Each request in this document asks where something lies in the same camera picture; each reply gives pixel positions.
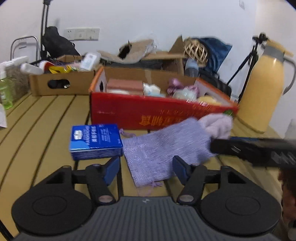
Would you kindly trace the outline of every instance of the wall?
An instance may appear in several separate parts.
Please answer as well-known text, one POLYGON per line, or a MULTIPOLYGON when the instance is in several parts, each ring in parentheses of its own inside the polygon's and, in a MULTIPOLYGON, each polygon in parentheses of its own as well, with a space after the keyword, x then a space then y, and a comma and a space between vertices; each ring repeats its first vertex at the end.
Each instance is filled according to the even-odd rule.
MULTIPOLYGON (((15 38, 39 37, 41 2, 6 0, 1 5, 0 61, 8 60, 15 38)), ((61 35, 66 28, 100 28, 99 41, 75 41, 81 54, 95 50, 118 53, 122 44, 140 36, 154 37, 163 50, 168 50, 180 34, 216 36, 233 45, 219 71, 221 78, 228 81, 252 46, 256 2, 245 0, 243 10, 240 0, 54 0, 49 10, 49 25, 57 26, 61 35)), ((233 81, 234 94, 244 78, 242 71, 233 81)))
MULTIPOLYGON (((256 13, 256 32, 265 32, 275 41, 280 42, 286 49, 296 54, 296 11, 284 0, 258 0, 256 13)), ((285 86, 293 77, 293 67, 285 64, 285 86)), ((281 136, 285 132, 292 118, 296 118, 296 84, 282 96, 270 126, 281 136)))

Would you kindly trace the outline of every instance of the green liquid bottle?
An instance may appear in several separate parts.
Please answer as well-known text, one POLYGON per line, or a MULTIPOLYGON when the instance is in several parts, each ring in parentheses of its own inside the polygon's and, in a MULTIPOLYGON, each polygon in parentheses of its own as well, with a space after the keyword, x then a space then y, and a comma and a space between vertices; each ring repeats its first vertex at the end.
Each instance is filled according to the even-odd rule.
POLYGON ((9 81, 10 80, 6 76, 5 64, 0 64, 0 98, 2 100, 2 105, 6 110, 13 106, 9 81))

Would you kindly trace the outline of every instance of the purple cloth bag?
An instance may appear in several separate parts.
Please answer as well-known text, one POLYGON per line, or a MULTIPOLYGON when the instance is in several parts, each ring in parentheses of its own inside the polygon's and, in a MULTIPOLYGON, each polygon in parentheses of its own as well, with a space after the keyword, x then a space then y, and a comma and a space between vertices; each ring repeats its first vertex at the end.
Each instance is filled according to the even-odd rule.
POLYGON ((209 151, 210 135, 195 118, 147 135, 123 139, 123 153, 136 187, 169 179, 173 156, 188 164, 201 164, 214 156, 209 151))

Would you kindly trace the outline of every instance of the blue tissue box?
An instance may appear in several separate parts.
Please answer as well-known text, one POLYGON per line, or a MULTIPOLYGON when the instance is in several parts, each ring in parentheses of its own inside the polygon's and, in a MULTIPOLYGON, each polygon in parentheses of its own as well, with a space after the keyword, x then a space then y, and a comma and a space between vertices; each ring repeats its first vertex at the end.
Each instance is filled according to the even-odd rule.
POLYGON ((123 155, 117 125, 73 126, 69 146, 73 160, 87 160, 123 155))

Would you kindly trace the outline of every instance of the yellow thermos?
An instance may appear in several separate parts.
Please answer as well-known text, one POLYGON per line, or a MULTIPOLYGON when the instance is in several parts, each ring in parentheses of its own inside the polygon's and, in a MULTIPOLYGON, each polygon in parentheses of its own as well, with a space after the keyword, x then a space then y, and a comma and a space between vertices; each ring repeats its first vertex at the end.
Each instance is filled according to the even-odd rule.
POLYGON ((238 119, 256 132, 266 131, 281 95, 287 93, 294 83, 296 65, 285 58, 285 54, 293 57, 279 43, 267 40, 263 55, 255 64, 239 103, 238 119), (294 65, 295 72, 291 84, 283 92, 284 61, 294 65))

